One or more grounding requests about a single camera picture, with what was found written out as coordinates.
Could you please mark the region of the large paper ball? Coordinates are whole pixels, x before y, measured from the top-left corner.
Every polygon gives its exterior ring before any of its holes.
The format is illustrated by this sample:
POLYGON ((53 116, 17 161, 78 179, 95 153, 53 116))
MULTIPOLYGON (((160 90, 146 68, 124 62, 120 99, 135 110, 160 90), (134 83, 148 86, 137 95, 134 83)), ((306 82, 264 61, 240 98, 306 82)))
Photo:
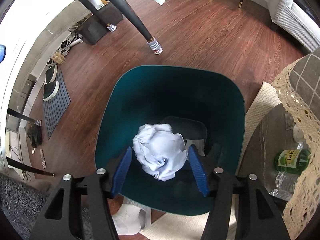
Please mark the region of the large paper ball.
POLYGON ((156 180, 175 177, 188 158, 183 136, 169 124, 145 124, 133 138, 133 150, 142 169, 156 180))

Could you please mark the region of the dark teal trash bin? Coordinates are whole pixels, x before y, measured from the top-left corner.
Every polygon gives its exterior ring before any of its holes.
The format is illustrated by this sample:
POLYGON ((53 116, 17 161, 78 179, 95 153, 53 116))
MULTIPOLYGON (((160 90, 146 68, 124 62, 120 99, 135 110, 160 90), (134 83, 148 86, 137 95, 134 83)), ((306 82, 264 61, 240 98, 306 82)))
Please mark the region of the dark teal trash bin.
POLYGON ((153 209, 185 216, 208 213, 188 150, 211 167, 235 173, 243 144, 245 102, 219 73, 173 66, 139 66, 117 81, 101 121, 95 165, 128 148, 132 161, 121 194, 153 209))

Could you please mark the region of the white slipper foot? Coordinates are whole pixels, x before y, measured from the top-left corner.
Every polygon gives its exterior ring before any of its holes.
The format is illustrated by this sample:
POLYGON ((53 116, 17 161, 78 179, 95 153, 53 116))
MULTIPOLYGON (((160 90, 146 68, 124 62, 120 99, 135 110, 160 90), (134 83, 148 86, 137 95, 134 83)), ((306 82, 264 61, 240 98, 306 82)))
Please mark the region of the white slipper foot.
POLYGON ((151 225, 151 208, 122 204, 112 219, 118 235, 132 236, 151 225))

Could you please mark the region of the clear plastic bottle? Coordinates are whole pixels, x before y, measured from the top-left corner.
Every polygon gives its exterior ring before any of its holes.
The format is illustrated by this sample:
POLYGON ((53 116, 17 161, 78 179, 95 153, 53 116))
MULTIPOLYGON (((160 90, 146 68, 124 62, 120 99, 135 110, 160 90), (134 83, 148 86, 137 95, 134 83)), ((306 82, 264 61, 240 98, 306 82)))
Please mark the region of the clear plastic bottle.
POLYGON ((298 178, 299 175, 279 171, 275 179, 276 188, 269 194, 288 202, 293 196, 298 178))

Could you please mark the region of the green glass bottle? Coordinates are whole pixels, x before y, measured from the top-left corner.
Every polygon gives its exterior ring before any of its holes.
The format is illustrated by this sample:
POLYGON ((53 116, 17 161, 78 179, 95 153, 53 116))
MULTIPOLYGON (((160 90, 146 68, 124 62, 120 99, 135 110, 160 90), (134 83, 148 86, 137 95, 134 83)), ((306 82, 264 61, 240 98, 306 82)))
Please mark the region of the green glass bottle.
POLYGON ((273 161, 276 171, 301 175, 307 168, 311 158, 308 149, 283 150, 279 152, 273 161))

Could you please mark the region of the striped grey door mat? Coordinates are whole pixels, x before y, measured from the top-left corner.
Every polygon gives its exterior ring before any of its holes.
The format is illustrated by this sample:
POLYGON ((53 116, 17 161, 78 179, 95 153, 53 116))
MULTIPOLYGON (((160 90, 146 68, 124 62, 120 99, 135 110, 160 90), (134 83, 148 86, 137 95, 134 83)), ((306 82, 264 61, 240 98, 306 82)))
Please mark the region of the striped grey door mat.
POLYGON ((46 124, 48 139, 50 139, 61 117, 71 103, 62 70, 58 70, 56 81, 60 84, 57 94, 49 101, 43 103, 44 122, 46 124))

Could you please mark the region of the dark shoe white sole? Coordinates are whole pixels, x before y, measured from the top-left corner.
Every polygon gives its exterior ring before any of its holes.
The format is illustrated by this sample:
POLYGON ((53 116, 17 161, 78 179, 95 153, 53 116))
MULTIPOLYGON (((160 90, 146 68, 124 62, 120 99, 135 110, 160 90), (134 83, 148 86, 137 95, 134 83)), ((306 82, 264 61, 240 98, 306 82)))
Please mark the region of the dark shoe white sole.
POLYGON ((59 81, 53 81, 44 85, 43 101, 47 102, 52 99, 59 91, 59 81))

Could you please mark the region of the grey checked tablecloth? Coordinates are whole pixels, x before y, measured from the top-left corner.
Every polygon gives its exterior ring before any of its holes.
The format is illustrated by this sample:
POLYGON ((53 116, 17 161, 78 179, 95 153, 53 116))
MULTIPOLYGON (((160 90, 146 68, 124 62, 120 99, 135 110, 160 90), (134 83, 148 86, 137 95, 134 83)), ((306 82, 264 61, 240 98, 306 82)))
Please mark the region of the grey checked tablecloth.
POLYGON ((319 239, 319 49, 285 67, 272 82, 311 152, 284 210, 291 239, 319 239))

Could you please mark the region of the black table leg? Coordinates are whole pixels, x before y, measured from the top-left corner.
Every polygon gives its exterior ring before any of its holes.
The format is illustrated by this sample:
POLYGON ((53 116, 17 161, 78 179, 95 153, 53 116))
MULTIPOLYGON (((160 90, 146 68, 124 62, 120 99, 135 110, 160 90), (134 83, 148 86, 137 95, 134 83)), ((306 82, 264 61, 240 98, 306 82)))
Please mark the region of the black table leg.
POLYGON ((104 25, 106 29, 110 32, 114 32, 117 27, 108 23, 104 20, 102 14, 96 9, 96 7, 89 0, 78 0, 82 5, 84 5, 94 16, 96 16, 99 21, 104 25))
POLYGON ((159 42, 150 34, 144 23, 140 20, 126 0, 110 0, 110 2, 135 26, 135 28, 146 39, 148 46, 154 54, 159 55, 163 48, 159 42))

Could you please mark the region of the dark storage box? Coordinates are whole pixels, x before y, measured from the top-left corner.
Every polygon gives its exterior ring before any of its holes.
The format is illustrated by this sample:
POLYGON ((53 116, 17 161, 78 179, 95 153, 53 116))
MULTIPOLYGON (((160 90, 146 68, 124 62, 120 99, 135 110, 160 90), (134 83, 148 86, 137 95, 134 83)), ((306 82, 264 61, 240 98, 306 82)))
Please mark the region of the dark storage box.
MULTIPOLYGON (((106 23, 117 25, 123 20, 122 13, 112 4, 108 3, 99 9, 102 17, 106 23)), ((75 31, 81 39, 91 45, 95 45, 101 38, 103 38, 110 31, 106 24, 101 22, 95 15, 89 16, 75 31)))

